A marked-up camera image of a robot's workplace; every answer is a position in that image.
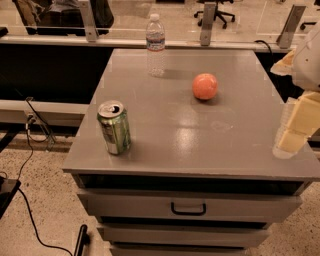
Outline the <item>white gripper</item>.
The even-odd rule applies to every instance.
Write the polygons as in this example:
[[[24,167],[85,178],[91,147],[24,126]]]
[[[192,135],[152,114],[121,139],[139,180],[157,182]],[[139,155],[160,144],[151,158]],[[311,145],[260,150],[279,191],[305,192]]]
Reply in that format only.
[[[308,32],[296,51],[287,53],[270,71],[279,76],[292,74],[293,83],[305,91],[284,105],[276,133],[273,155],[290,159],[320,128],[320,22]]]

